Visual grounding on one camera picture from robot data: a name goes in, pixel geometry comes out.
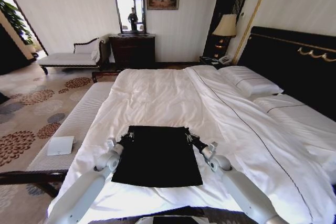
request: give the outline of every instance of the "doorway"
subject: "doorway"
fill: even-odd
[[[47,51],[15,0],[0,0],[0,10],[35,58],[47,56]]]

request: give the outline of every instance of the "floral carpet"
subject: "floral carpet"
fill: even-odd
[[[46,76],[32,63],[0,76],[0,92],[10,98],[0,105],[0,172],[28,167],[91,87],[92,71],[49,68]],[[0,186],[0,222],[43,223],[50,201],[33,185]]]

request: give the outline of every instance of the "lampshade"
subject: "lampshade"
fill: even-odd
[[[219,25],[212,34],[218,36],[235,36],[236,18],[236,14],[224,14],[219,22]]]

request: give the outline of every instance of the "table lamp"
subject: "table lamp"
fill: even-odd
[[[215,58],[218,58],[219,54],[226,52],[229,38],[236,36],[236,19],[236,14],[224,14],[219,25],[212,33],[213,35],[224,37],[220,38],[215,45]]]

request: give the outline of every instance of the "wall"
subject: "wall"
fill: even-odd
[[[243,18],[237,23],[237,36],[231,40],[228,54],[234,56],[258,0],[246,0]],[[336,0],[262,0],[253,26],[303,31],[336,36]],[[244,50],[246,36],[238,56]]]
[[[73,43],[119,33],[114,0],[17,0],[46,50],[72,52]],[[216,0],[180,0],[178,10],[146,10],[156,34],[157,61],[198,61]]]
[[[32,54],[28,50],[27,46],[23,43],[21,38],[18,36],[14,28],[11,26],[11,24],[6,19],[5,15],[0,11],[0,23],[5,28],[7,33],[10,35],[12,40],[15,42],[17,47],[21,50],[21,52],[24,54],[24,56],[27,58],[27,60],[33,59]]]

